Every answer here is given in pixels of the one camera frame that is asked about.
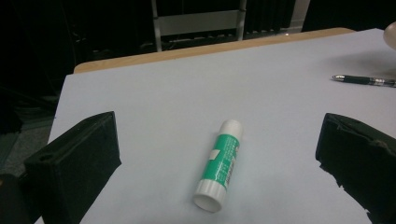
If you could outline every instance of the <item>white table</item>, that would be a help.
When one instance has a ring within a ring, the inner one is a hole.
[[[99,70],[66,78],[49,140],[113,110],[120,166],[81,223],[371,223],[315,160],[325,113],[396,136],[396,78],[383,31]],[[192,202],[220,124],[245,126],[223,209]]]

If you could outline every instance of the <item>chair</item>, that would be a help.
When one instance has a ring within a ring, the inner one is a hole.
[[[237,40],[242,40],[247,0],[240,0],[239,9],[206,13],[159,17],[157,1],[151,0],[157,51],[162,51],[161,36],[236,29]]]

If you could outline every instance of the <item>glue stick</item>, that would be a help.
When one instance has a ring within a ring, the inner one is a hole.
[[[206,211],[218,212],[224,203],[242,132],[242,124],[234,119],[228,119],[221,125],[218,139],[193,196],[195,204]]]

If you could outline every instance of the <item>glue stick cap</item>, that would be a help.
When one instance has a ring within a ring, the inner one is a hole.
[[[242,124],[235,119],[227,119],[221,125],[219,134],[229,134],[234,136],[238,142],[241,142],[242,134],[243,134],[243,127]]]
[[[232,135],[238,140],[238,142],[240,142],[242,138],[242,133],[242,124],[234,119],[224,121],[219,130],[219,135]],[[201,179],[198,183],[197,190],[194,193],[193,200],[199,207],[206,211],[215,213],[221,210],[226,194],[226,188],[217,181]]]

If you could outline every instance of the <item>pen tip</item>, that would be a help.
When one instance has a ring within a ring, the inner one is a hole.
[[[344,81],[345,76],[342,75],[337,75],[337,76],[332,76],[332,79],[337,80],[337,81]]]

